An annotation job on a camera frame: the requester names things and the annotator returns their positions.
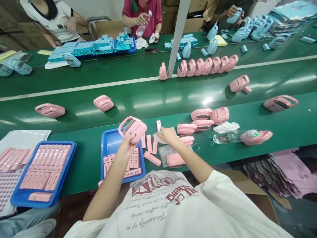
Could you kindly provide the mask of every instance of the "plastic water bottle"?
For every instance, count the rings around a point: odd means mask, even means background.
[[[148,15],[149,15],[149,16],[145,18],[145,22],[146,22],[147,24],[149,24],[149,22],[150,22],[150,17],[152,16],[152,12],[151,12],[150,10],[149,10],[149,14],[148,14]],[[135,33],[138,38],[142,37],[142,35],[143,35],[144,31],[145,31],[146,26],[147,26],[147,25],[139,25],[139,27],[138,27],[138,29],[136,30],[136,33]]]
[[[240,131],[235,132],[225,132],[221,134],[214,135],[212,137],[213,141],[217,144],[226,144],[226,143],[236,143],[242,142],[243,138],[252,138],[259,136],[259,130],[249,130],[249,131]]]

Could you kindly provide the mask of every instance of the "yellow paper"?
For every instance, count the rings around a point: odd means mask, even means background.
[[[14,54],[16,54],[16,51],[13,51],[13,50],[4,52],[4,53],[0,54],[0,60],[4,60],[5,58],[8,58],[9,56],[14,55]]]
[[[39,50],[37,53],[40,55],[49,55],[50,56],[53,54],[53,51]]]
[[[218,39],[218,46],[226,46],[228,44],[220,35],[216,35],[216,39]]]

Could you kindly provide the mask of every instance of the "person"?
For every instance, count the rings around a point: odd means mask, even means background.
[[[237,27],[243,21],[244,16],[251,15],[256,3],[253,0],[209,0],[203,14],[204,20],[211,26],[217,22],[218,29]],[[227,18],[233,17],[238,11],[238,7],[242,8],[243,11],[236,24],[228,24]]]
[[[76,31],[76,26],[87,27],[87,21],[60,0],[32,0],[21,3],[26,14],[36,23],[44,37],[56,48],[54,34],[61,43],[85,41]]]
[[[175,131],[158,136],[173,147],[200,182],[195,188],[180,172],[151,171],[130,184],[115,209],[120,186],[135,144],[120,145],[116,158],[82,221],[64,238],[103,237],[252,237],[291,238],[226,175],[189,149]]]
[[[154,40],[154,43],[157,43],[162,28],[160,0],[124,0],[122,23],[123,26],[130,27],[132,35],[137,38],[136,30],[140,25],[146,25],[145,18],[148,17],[149,10],[152,12],[152,16],[142,37],[151,37],[152,33],[157,33]]]

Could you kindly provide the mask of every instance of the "white t-shirt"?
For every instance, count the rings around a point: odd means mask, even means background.
[[[290,238],[226,175],[213,171],[193,188],[184,175],[152,171],[131,183],[110,218],[78,221],[64,238]]]
[[[73,9],[70,8],[65,2],[54,0],[57,7],[57,16],[55,19],[48,20],[33,3],[21,3],[26,14],[35,22],[40,23],[49,32],[54,34],[61,42],[76,40],[80,35],[70,33],[67,30],[66,23],[70,17],[73,16]]]

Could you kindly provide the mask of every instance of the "blue tray with parts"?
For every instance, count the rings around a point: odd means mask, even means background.
[[[104,179],[104,172],[103,172],[103,157],[111,154],[116,154],[121,141],[123,140],[122,136],[119,134],[118,128],[107,130],[103,132],[101,135],[101,166],[100,166],[100,180]],[[124,178],[122,183],[128,183],[132,181],[136,181],[141,179],[145,176],[145,163],[143,158],[143,149],[141,140],[139,141],[136,148],[139,148],[139,165],[141,168],[141,173],[138,175],[134,175],[131,177]]]
[[[34,156],[36,154],[36,152],[38,151],[40,145],[71,145],[72,148],[69,151],[69,154],[66,158],[65,164],[64,164],[64,168],[61,172],[61,175],[59,177],[59,180],[57,182],[56,188],[54,191],[45,191],[44,189],[20,189],[21,183],[25,177],[25,174],[27,173],[27,170],[29,169]],[[55,205],[55,203],[58,200],[59,194],[62,190],[69,166],[71,164],[71,161],[73,159],[75,150],[76,150],[77,144],[73,141],[58,141],[58,140],[44,140],[41,141],[40,143],[37,144],[37,146],[35,147],[32,156],[30,157],[23,173],[22,176],[20,177],[20,180],[18,182],[18,184],[16,185],[16,188],[14,189],[12,196],[11,196],[11,205],[12,206],[17,206],[17,207],[31,207],[31,208],[48,208],[51,207],[53,205]],[[38,202],[38,201],[29,201],[29,196],[31,193],[34,192],[50,192],[53,193],[53,197],[49,202]]]

